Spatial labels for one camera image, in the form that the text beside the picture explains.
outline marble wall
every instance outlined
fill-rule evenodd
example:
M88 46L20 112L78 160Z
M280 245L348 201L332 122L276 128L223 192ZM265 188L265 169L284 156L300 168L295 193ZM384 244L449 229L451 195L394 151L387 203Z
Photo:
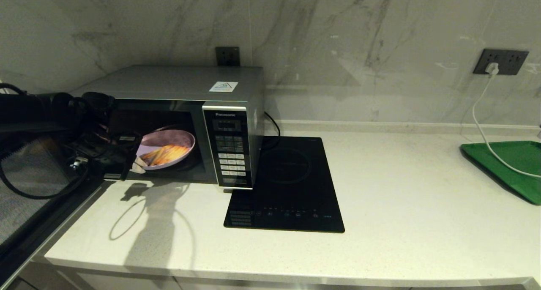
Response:
M530 51L478 107L540 122L541 0L0 0L0 79L69 91L132 64L263 66L279 119L471 123L485 47Z

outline food on plate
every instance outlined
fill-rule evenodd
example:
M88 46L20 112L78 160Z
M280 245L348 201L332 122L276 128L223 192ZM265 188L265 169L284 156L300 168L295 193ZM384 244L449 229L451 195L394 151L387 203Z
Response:
M151 151L150 153L145 153L141 155L141 159L147 163L148 166L152 167L154 165L161 165L170 163L182 155L184 155L189 148L182 147L176 144L168 144L163 147L160 147L157 150Z

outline microwave control panel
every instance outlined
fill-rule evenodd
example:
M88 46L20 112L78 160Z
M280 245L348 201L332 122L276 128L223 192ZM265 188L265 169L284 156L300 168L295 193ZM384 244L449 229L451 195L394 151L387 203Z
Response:
M251 189L249 131L245 111L205 110L218 185Z

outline induction cooktop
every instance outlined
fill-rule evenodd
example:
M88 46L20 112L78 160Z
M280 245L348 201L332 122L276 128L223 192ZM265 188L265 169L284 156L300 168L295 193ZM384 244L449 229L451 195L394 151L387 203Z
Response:
M224 226L343 233L323 141L265 137L253 190L234 190Z

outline wall outlet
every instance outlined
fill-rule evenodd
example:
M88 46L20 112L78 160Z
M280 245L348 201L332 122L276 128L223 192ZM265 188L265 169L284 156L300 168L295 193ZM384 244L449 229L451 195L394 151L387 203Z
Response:
M238 47L216 47L218 66L240 66L240 49Z
M473 70L474 74L487 74L489 63L498 63L498 74L515 76L528 56L528 51L485 49Z

